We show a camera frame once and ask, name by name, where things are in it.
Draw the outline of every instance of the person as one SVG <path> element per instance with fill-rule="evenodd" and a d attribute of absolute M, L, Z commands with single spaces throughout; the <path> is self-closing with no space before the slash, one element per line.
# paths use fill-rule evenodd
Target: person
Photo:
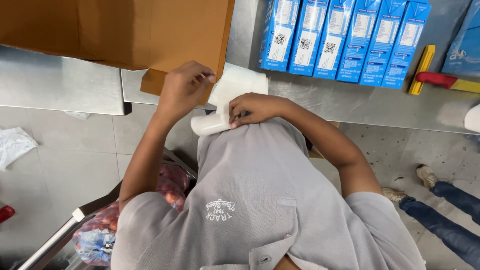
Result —
<path fill-rule="evenodd" d="M 166 76 L 121 185 L 113 270 L 425 269 L 359 148 L 286 98 L 230 102 L 231 130 L 198 140 L 182 212 L 154 192 L 169 130 L 214 76 L 194 61 Z M 302 133 L 338 169 L 341 195 L 310 163 Z"/>
<path fill-rule="evenodd" d="M 419 165 L 417 175 L 423 180 L 423 185 L 433 194 L 445 198 L 449 203 L 470 215 L 472 220 L 480 225 L 480 199 L 448 182 L 439 181 L 433 170 L 427 165 Z M 415 198 L 408 196 L 403 191 L 387 187 L 382 190 L 385 197 L 398 203 L 400 209 L 440 238 L 445 246 L 462 260 L 473 268 L 480 269 L 480 236 L 454 223 L 426 204 L 416 201 Z"/>

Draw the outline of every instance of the hand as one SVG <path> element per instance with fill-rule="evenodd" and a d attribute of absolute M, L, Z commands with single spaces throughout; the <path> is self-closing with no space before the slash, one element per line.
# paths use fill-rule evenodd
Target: hand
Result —
<path fill-rule="evenodd" d="M 241 125 L 260 123 L 277 116 L 282 117 L 290 102 L 289 99 L 277 96 L 243 94 L 230 101 L 228 123 L 232 129 L 235 129 Z M 250 115 L 235 120 L 244 111 L 250 112 Z"/>
<path fill-rule="evenodd" d="M 196 61 L 172 70 L 165 76 L 156 111 L 161 111 L 162 118 L 168 118 L 174 125 L 198 105 L 205 90 L 214 82 L 215 75 L 210 68 Z"/>

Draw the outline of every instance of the floor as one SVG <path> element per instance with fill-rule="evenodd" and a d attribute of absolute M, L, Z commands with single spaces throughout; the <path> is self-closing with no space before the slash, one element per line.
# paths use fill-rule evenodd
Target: floor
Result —
<path fill-rule="evenodd" d="M 0 258 L 12 260 L 35 251 L 79 205 L 106 194 L 123 177 L 154 105 L 133 104 L 127 116 L 90 115 L 80 120 L 62 111 L 0 106 L 0 129 L 21 127 L 39 144 L 0 172 L 0 204 L 16 214 L 0 225 Z M 196 163 L 198 137 L 190 128 L 194 110 L 178 122 L 166 147 L 191 166 Z M 415 175 L 418 163 L 474 196 L 480 197 L 480 154 L 477 145 L 460 134 L 347 124 L 340 129 L 365 153 L 382 186 L 406 191 L 417 200 L 480 235 L 470 216 L 427 191 Z M 338 173 L 325 160 L 314 166 L 339 189 Z M 418 222 L 399 210 L 428 269 L 469 270 L 453 252 Z"/>

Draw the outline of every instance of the gray polo shirt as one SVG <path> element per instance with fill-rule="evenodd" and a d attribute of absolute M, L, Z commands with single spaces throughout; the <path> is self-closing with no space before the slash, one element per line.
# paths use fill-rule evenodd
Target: gray polo shirt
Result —
<path fill-rule="evenodd" d="M 125 206 L 113 270 L 271 270 L 285 254 L 303 270 L 425 269 L 392 202 L 344 200 L 282 119 L 201 137 L 198 156 L 183 212 L 155 192 Z"/>

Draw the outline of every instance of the embroidered logo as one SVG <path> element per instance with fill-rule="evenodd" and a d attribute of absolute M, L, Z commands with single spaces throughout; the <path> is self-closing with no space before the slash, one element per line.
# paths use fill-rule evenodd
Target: embroidered logo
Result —
<path fill-rule="evenodd" d="M 231 212 L 235 211 L 234 202 L 222 201 L 222 199 L 209 202 L 206 207 L 208 211 L 206 218 L 211 221 L 226 221 L 232 217 Z"/>

